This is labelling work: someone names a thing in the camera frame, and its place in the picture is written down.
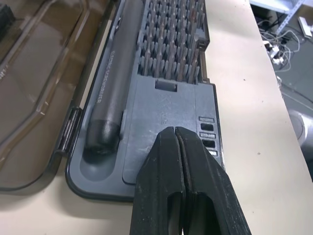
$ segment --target metal shelf rack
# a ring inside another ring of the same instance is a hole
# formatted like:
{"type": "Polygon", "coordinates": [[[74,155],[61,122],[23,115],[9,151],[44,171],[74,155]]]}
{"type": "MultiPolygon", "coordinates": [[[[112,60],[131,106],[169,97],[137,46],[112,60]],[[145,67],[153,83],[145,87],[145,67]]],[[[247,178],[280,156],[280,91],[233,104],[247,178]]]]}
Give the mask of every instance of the metal shelf rack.
{"type": "Polygon", "coordinates": [[[294,16],[305,0],[250,0],[251,5],[286,14],[285,19],[276,30],[276,34],[281,33],[290,19],[294,16]]]}

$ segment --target gray plastic case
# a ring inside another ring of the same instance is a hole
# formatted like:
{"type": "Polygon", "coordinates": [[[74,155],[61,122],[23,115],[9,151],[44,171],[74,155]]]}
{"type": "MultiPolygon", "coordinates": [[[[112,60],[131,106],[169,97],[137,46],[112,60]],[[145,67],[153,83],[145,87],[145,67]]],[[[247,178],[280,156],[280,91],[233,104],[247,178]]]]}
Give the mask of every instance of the gray plastic case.
{"type": "MultiPolygon", "coordinates": [[[[123,2],[112,24],[113,29],[118,23],[123,2]]],[[[143,19],[147,18],[147,12],[146,4],[143,19]]],[[[145,25],[143,20],[139,38],[145,25]]],[[[113,36],[114,30],[111,30],[84,110],[76,145],[68,160],[66,179],[69,187],[85,198],[132,201],[137,173],[157,134],[168,126],[182,126],[196,132],[211,155],[224,167],[215,85],[205,83],[208,79],[201,78],[202,73],[199,73],[196,85],[138,74],[139,46],[117,153],[101,156],[84,148],[89,118],[105,73],[113,36]]]]}

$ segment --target tool kit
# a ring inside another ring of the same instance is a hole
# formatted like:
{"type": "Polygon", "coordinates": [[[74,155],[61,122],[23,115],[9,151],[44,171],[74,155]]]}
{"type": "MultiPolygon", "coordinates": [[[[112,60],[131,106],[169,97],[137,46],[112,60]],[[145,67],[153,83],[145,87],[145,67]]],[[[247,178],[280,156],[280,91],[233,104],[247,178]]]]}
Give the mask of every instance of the tool kit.
{"type": "Polygon", "coordinates": [[[91,199],[132,201],[137,174],[158,133],[168,126],[197,133],[224,168],[216,89],[206,75],[204,52],[210,40],[204,0],[93,2],[102,4],[103,17],[97,18],[93,43],[81,50],[85,63],[75,52],[86,47],[84,34],[88,34],[88,24],[83,24],[86,19],[89,23],[90,16],[85,7],[96,4],[82,4],[73,10],[68,40],[62,41],[48,79],[38,88],[36,97],[26,92],[27,98],[34,101],[25,114],[37,115],[37,119],[33,117],[28,125],[26,119],[20,120],[0,139],[0,155],[5,159],[0,169],[0,190],[16,192],[31,186],[33,190],[28,191],[34,191],[44,187],[65,156],[66,180],[75,193],[91,199]],[[71,59],[85,65],[84,69],[75,70],[71,59]],[[75,79],[67,69],[75,72],[75,79]],[[61,93],[57,94],[53,85],[61,93]],[[63,94],[62,89],[70,92],[63,94]],[[62,112],[51,109],[53,99],[59,99],[62,112]],[[60,119],[55,126],[50,123],[53,117],[60,119]],[[38,130],[46,119],[45,128],[38,130]],[[45,150],[33,154],[37,143],[45,150]],[[31,160],[21,152],[32,155],[31,160]],[[18,163],[22,164],[12,173],[18,163]],[[20,175],[18,170],[23,164],[32,167],[24,168],[25,174],[20,175]]]}

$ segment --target lid hinge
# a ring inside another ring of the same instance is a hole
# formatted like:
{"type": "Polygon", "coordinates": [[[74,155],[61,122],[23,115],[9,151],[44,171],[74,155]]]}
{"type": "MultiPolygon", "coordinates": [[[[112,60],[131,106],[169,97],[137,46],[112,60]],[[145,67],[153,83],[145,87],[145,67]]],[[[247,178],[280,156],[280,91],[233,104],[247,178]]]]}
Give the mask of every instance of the lid hinge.
{"type": "Polygon", "coordinates": [[[76,131],[79,125],[79,120],[82,115],[82,109],[79,107],[73,107],[68,116],[68,120],[65,124],[64,131],[61,137],[58,150],[68,154],[74,145],[76,131]]]}

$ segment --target bit storage tray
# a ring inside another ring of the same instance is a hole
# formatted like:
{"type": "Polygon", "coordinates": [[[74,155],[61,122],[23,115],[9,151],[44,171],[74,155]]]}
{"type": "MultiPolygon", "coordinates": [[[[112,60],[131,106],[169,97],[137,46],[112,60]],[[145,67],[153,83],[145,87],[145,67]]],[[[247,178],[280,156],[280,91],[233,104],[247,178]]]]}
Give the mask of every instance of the bit storage tray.
{"type": "Polygon", "coordinates": [[[113,40],[111,30],[67,165],[70,188],[85,198],[132,201],[138,171],[157,134],[168,126],[196,132],[211,155],[224,166],[216,90],[203,67],[204,51],[209,44],[204,1],[146,1],[118,151],[101,155],[86,150],[84,145],[113,40]]]}

